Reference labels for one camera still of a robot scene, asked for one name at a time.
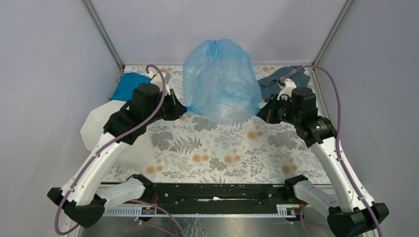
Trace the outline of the blue plastic trash bag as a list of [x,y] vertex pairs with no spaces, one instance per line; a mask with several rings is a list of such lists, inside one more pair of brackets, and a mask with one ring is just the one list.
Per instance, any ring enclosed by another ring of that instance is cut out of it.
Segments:
[[244,122],[260,111],[261,89],[250,55],[230,39],[206,40],[182,70],[188,113],[216,124]]

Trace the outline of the white trash bin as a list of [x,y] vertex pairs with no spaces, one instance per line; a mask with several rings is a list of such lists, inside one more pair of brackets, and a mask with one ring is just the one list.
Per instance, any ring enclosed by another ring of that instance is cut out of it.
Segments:
[[[103,133],[103,126],[111,114],[118,111],[125,101],[112,100],[92,110],[81,128],[81,136],[87,150],[92,151],[96,146],[100,135]],[[122,168],[141,170],[151,164],[155,157],[154,146],[151,134],[146,131],[139,136],[134,144],[120,153],[115,165]]]

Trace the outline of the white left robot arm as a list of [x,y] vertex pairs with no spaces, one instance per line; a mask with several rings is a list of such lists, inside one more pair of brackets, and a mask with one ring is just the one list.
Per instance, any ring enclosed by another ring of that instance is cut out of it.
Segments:
[[118,158],[139,138],[147,126],[159,120],[174,121],[187,109],[173,89],[143,83],[133,91],[131,100],[110,115],[96,147],[73,178],[61,188],[51,188],[47,197],[78,226],[89,228],[104,212],[132,199],[147,203],[153,190],[141,175],[99,191],[98,187]]

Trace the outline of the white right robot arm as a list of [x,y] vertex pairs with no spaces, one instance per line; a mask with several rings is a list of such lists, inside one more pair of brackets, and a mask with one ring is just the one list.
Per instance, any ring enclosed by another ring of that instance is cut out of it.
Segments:
[[337,131],[328,118],[318,115],[316,95],[306,87],[283,89],[273,94],[257,116],[269,124],[286,122],[294,126],[300,139],[325,170],[335,197],[315,187],[304,175],[287,179],[284,199],[312,206],[327,219],[336,237],[356,237],[378,231],[389,215],[385,203],[378,203],[363,187],[338,143]]

